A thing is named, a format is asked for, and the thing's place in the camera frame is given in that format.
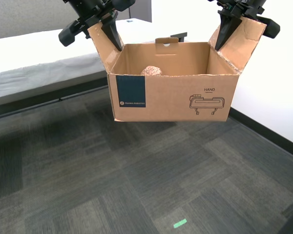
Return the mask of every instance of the white wall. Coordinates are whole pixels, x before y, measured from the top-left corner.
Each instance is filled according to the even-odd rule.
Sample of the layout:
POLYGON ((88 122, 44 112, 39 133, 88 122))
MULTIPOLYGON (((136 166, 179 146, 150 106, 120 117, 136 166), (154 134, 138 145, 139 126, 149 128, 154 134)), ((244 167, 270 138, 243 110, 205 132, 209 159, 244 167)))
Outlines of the white wall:
MULTIPOLYGON (((154 23, 207 41, 220 22, 216 2, 153 0, 154 23)), ((267 0, 264 17, 281 25, 276 39, 263 37, 239 79, 232 107, 293 142, 293 0, 267 0)))

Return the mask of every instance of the blue label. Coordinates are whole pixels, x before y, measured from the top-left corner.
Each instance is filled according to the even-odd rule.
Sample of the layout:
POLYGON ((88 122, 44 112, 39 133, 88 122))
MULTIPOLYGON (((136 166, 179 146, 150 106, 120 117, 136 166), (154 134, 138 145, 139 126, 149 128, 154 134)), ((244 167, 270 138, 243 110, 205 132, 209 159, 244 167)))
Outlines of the blue label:
POLYGON ((120 107, 146 107, 146 78, 116 76, 120 107))

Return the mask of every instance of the rock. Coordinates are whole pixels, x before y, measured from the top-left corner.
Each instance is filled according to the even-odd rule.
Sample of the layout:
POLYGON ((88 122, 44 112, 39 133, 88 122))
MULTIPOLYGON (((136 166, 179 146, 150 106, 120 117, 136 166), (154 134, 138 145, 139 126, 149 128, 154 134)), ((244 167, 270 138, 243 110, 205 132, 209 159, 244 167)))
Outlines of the rock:
POLYGON ((141 75, 143 76, 156 76, 161 74, 162 74, 162 70, 154 66, 148 66, 141 72, 141 75))

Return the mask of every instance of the green tape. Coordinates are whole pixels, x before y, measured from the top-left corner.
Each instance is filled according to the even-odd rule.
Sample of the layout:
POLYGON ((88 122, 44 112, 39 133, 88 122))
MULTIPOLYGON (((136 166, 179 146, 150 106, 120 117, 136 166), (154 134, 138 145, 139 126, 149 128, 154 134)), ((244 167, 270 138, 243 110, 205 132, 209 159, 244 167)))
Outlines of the green tape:
POLYGON ((181 225, 184 225, 186 222, 187 222, 187 220, 186 219, 183 219, 180 222, 175 223, 174 224, 174 228, 179 228, 181 225))

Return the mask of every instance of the black baseboard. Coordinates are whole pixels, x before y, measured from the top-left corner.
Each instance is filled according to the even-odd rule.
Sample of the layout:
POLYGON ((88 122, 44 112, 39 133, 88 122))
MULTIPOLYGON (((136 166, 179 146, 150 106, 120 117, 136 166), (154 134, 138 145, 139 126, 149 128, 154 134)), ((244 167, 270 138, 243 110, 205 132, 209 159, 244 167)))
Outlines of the black baseboard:
POLYGON ((229 116, 293 155, 293 142, 233 108, 230 109, 229 116))

